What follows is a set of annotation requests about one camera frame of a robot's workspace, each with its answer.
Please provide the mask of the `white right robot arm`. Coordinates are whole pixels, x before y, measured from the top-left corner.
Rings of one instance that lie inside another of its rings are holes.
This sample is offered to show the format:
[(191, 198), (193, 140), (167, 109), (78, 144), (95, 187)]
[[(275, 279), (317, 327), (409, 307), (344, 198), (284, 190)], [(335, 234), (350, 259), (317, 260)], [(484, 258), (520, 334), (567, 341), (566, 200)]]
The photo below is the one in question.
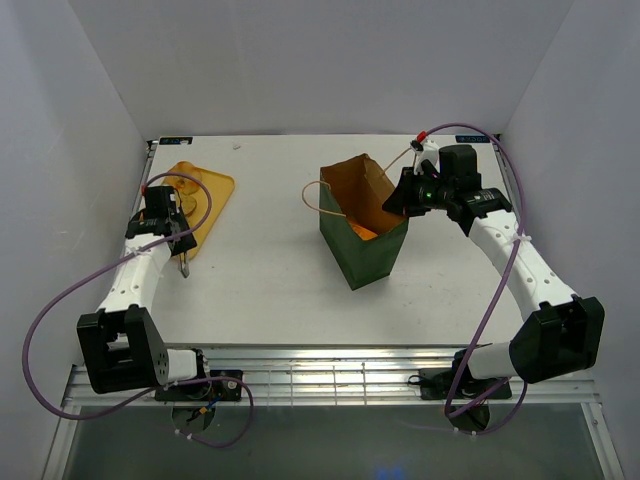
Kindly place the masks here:
[(402, 170), (383, 209), (405, 217), (443, 210), (506, 278), (523, 325), (508, 342), (464, 354), (451, 375), (454, 390), (474, 397), (488, 379), (517, 376), (535, 384), (594, 366), (605, 311), (595, 297), (583, 298), (545, 262), (519, 223), (507, 197), (485, 188), (476, 150), (468, 144), (411, 145), (417, 159)]

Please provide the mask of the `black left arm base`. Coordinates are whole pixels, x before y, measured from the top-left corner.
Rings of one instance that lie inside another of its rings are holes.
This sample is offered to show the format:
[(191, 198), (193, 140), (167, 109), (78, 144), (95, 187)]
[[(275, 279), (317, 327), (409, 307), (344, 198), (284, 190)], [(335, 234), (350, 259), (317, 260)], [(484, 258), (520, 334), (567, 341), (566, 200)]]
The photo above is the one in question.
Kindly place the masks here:
[(157, 391), (154, 399), (159, 402), (205, 402), (212, 400), (236, 402), (242, 398), (242, 387), (238, 381), (243, 379), (242, 370), (211, 370), (212, 377), (230, 377), (230, 380), (218, 380), (198, 385), (173, 386), (168, 390)]

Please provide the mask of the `metal serving tongs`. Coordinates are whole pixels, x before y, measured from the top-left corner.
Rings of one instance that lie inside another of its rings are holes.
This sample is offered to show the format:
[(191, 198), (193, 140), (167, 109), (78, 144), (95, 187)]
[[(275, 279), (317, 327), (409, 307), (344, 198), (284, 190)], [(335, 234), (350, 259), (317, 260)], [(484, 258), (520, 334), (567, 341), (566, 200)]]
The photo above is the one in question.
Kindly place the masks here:
[(190, 275), (190, 268), (189, 268), (189, 255), (187, 252), (183, 252), (181, 254), (178, 255), (178, 261), (179, 261), (179, 271), (182, 275), (183, 278), (188, 278)]

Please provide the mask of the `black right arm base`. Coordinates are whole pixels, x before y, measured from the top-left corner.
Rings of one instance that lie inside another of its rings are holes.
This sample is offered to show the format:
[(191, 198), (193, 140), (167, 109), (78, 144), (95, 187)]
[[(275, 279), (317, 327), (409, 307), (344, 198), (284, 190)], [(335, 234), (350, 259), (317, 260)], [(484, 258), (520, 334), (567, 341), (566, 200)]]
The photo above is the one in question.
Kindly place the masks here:
[[(454, 372), (444, 368), (423, 368), (408, 377), (407, 384), (419, 388), (422, 400), (444, 400), (454, 379)], [(463, 377), (456, 389), (455, 399), (472, 400), (480, 396), (499, 380), (473, 380)]]

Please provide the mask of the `green paper bag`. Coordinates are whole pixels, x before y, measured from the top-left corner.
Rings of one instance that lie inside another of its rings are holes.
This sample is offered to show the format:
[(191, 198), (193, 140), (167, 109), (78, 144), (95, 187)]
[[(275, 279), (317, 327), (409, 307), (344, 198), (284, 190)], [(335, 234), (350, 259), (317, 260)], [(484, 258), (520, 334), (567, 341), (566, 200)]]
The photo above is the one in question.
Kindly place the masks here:
[(357, 290), (389, 276), (408, 232), (408, 219), (383, 210), (394, 191), (368, 154), (324, 166), (301, 191), (318, 213), (319, 230), (347, 284)]

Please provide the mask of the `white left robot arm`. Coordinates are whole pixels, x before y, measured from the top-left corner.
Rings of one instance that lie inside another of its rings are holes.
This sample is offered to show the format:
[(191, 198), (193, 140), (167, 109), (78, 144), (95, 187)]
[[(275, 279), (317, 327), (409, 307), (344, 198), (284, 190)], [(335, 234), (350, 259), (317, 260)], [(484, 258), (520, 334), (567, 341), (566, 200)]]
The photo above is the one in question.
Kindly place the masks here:
[(148, 187), (143, 198), (144, 207), (125, 234), (125, 253), (131, 258), (116, 268), (97, 311), (77, 323), (85, 367), (98, 394), (177, 382), (188, 398), (201, 399), (211, 390), (210, 372), (201, 367), (195, 350), (167, 348), (151, 316), (165, 265), (176, 257), (187, 276), (188, 252), (197, 242), (173, 187)]

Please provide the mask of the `long ridged twisted bread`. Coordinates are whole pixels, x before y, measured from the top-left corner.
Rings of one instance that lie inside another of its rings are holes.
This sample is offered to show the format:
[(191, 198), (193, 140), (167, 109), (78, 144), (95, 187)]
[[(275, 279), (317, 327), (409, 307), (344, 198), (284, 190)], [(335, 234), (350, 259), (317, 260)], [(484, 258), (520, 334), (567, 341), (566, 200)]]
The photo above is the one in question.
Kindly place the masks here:
[(363, 240), (369, 241), (378, 236), (374, 231), (369, 230), (368, 228), (360, 225), (358, 222), (353, 221), (352, 219), (348, 219), (348, 223), (352, 230)]

